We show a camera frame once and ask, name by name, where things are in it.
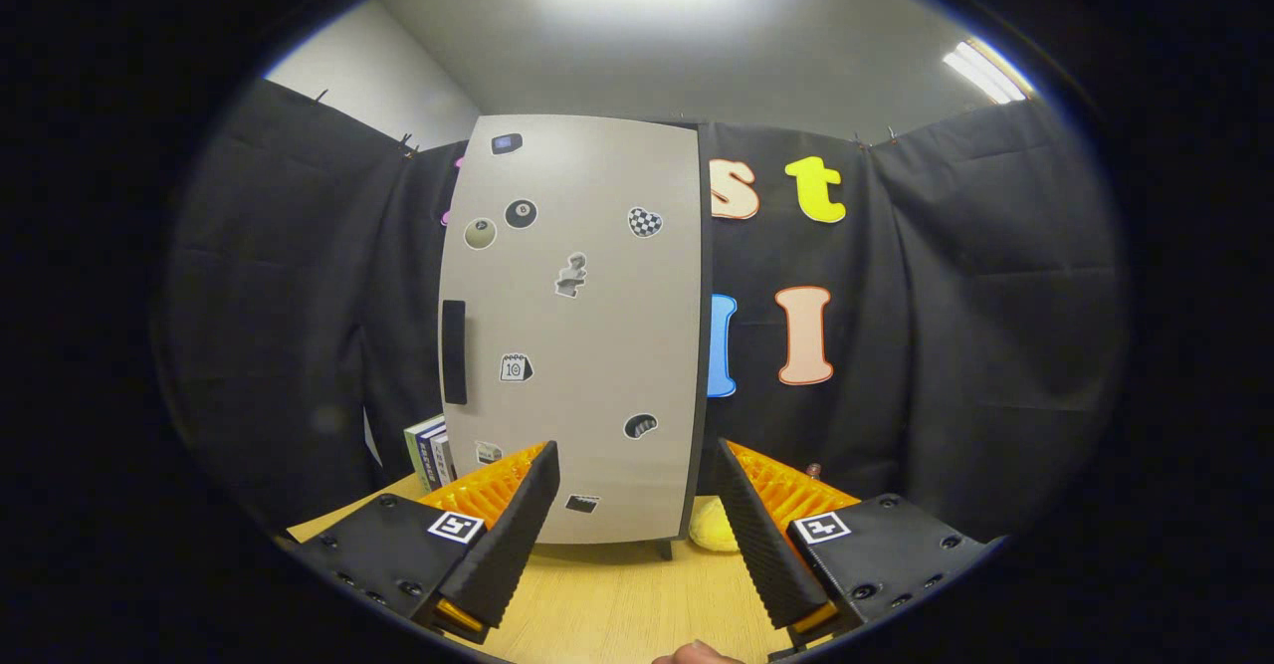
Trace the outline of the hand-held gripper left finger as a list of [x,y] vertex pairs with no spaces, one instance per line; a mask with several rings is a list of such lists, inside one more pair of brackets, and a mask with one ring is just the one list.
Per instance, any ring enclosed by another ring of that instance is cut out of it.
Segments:
[[558,445],[545,441],[422,498],[378,494],[293,554],[403,619],[483,644],[519,590],[559,483]]

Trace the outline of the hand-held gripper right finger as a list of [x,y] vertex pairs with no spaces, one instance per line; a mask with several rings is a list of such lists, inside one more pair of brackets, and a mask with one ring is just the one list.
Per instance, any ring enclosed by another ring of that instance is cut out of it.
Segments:
[[792,646],[911,610],[996,551],[899,494],[856,498],[727,440],[716,450],[747,574]]

